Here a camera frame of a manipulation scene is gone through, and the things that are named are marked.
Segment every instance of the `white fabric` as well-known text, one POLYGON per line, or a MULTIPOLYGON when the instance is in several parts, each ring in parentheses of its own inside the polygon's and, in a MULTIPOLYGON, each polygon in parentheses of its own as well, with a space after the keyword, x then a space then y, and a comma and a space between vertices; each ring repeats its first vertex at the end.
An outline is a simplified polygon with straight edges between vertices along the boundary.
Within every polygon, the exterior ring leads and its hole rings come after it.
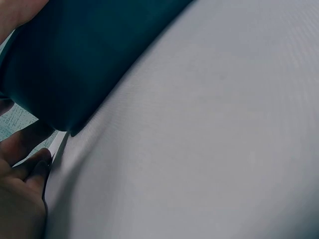
POLYGON ((317 0, 194 2, 65 138, 46 238, 318 236, 318 63, 317 0))

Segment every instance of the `hand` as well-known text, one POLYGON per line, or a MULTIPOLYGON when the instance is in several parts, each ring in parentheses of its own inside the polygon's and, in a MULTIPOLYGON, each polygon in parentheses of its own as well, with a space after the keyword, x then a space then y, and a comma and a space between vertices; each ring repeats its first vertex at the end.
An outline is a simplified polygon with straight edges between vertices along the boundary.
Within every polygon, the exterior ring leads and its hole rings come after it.
MULTIPOLYGON (((0 114, 13 106, 0 101, 0 114)), ((49 174, 51 154, 42 149, 23 160, 53 129, 37 121, 0 142, 0 238, 38 239, 46 218, 42 195, 49 174)))
POLYGON ((0 44, 18 26, 30 21, 48 0, 0 0, 0 44))

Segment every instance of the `gray fabric surface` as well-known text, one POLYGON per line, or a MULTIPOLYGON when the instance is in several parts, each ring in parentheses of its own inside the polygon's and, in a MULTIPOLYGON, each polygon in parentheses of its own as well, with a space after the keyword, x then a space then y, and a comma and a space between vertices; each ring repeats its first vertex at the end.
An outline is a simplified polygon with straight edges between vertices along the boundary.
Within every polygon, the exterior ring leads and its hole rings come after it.
POLYGON ((189 7, 65 137, 46 238, 316 238, 318 13, 316 0, 189 7))

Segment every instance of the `teal fabric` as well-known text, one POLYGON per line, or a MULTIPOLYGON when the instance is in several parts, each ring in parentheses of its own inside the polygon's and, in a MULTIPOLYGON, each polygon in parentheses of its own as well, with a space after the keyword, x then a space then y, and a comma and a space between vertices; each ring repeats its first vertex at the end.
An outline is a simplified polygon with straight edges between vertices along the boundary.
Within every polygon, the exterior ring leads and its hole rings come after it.
POLYGON ((55 129, 75 134, 190 2, 51 0, 3 51, 1 92, 55 129))

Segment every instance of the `finger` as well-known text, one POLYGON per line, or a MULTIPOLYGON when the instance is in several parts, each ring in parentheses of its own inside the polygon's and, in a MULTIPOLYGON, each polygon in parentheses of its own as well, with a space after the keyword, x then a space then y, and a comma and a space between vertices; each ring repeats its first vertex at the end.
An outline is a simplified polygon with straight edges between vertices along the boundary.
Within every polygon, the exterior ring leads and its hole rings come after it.
POLYGON ((13 105, 14 102, 12 100, 0 100, 0 116, 8 112, 13 105))
POLYGON ((0 156, 10 166, 13 166, 27 157, 38 144, 49 138, 53 132, 51 127, 38 120, 0 142, 0 156))
POLYGON ((46 180, 49 176, 50 168, 45 161, 40 161, 34 168, 31 175, 26 179, 26 185, 42 196, 46 180))
POLYGON ((38 162, 44 161, 48 165, 51 163, 51 159, 50 151, 46 148, 43 148, 24 163, 14 167, 10 173, 10 176, 24 180, 30 175, 38 162))

